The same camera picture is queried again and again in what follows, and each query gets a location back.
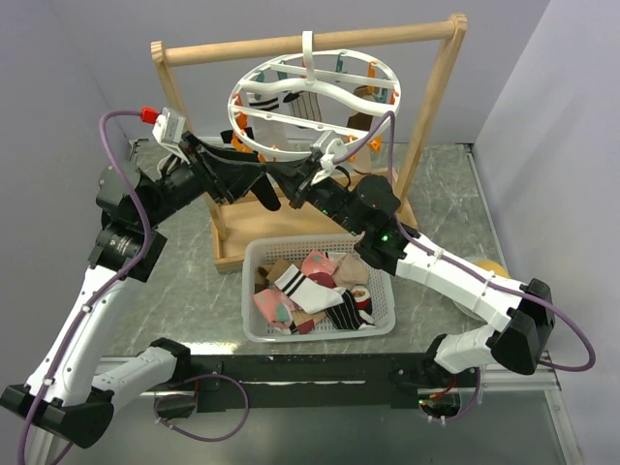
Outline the black white striped sock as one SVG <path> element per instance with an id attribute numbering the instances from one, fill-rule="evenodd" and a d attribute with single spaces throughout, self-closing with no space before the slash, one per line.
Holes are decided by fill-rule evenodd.
<path id="1" fill-rule="evenodd" d="M 289 92 L 285 95 L 283 102 L 288 105 L 291 116 L 322 122 L 321 109 L 316 93 L 299 91 Z"/>

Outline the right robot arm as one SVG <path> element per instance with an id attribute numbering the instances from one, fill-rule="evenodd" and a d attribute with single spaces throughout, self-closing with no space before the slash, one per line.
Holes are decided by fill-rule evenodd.
<path id="1" fill-rule="evenodd" d="M 486 271 L 402 225 L 395 216 L 401 202 L 381 175 L 366 175 L 349 188 L 331 177 L 316 181 L 313 163 L 269 163 L 266 171 L 291 207 L 309 204 L 359 236 L 355 250 L 371 267 L 420 283 L 484 320 L 478 329 L 433 341 L 423 364 L 430 384 L 445 386 L 457 373 L 491 363 L 521 375 L 535 372 L 555 325 L 545 282 L 521 283 Z"/>

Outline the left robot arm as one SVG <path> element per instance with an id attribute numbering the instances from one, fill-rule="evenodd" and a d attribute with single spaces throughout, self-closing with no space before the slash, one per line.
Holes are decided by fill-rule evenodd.
<path id="1" fill-rule="evenodd" d="M 102 171 L 96 198 L 102 229 L 74 307 L 35 372 L 1 395 L 2 407 L 23 418 L 23 437 L 37 426 L 87 449 L 143 392 L 161 384 L 180 389 L 191 381 L 189 348 L 167 338 L 108 373 L 95 373 L 121 313 L 166 245 L 157 227 L 204 194 L 235 202 L 269 184 L 255 154 L 212 146 L 191 133 L 177 147 L 178 162 L 157 179 L 115 156 Z"/>

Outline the black sock white stripes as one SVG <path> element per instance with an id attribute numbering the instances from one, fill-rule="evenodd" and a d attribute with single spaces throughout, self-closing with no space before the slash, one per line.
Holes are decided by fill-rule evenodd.
<path id="1" fill-rule="evenodd" d="M 264 160 L 262 155 L 258 155 L 251 147 L 244 144 L 233 130 L 222 131 L 220 137 L 223 143 L 230 144 L 235 150 L 248 153 L 259 161 Z M 277 211 L 280 209 L 280 200 L 266 175 L 254 184 L 251 192 L 267 210 Z"/>

